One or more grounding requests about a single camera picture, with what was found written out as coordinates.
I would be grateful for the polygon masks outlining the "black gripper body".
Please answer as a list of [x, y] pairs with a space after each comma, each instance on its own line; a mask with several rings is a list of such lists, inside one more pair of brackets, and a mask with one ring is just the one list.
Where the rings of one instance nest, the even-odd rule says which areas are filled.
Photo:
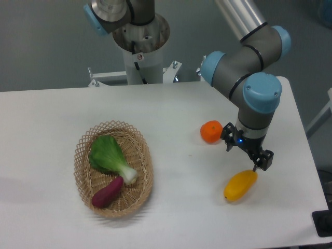
[[236, 130], [234, 134], [234, 141], [236, 145], [250, 155], [258, 155], [262, 151], [262, 144], [265, 136], [259, 138], [245, 137], [243, 130]]

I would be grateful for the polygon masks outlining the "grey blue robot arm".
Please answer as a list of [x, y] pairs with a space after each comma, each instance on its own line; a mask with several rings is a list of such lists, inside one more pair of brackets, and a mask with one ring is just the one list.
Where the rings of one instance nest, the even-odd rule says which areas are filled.
[[[201, 64], [201, 77], [239, 110], [237, 122], [227, 124], [220, 136], [227, 149], [239, 147], [255, 169], [267, 170], [273, 152], [262, 144], [282, 86], [264, 69], [289, 52], [291, 38], [282, 27], [270, 26], [253, 1], [217, 1], [216, 5], [241, 48], [231, 55], [210, 53]], [[123, 50], [128, 84], [164, 82], [161, 62], [154, 56], [167, 43], [170, 28], [155, 12], [154, 1], [90, 1], [84, 13], [99, 35], [112, 34]]]

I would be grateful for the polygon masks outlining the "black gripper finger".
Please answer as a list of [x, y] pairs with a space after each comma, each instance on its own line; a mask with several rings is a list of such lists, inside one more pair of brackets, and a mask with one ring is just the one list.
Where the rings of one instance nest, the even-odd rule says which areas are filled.
[[274, 153], [270, 150], [260, 149], [258, 153], [249, 154], [249, 158], [253, 161], [254, 167], [253, 172], [257, 169], [267, 171], [272, 165]]
[[229, 122], [223, 127], [220, 139], [225, 142], [226, 151], [229, 152], [234, 146], [238, 146], [238, 130], [232, 123]]

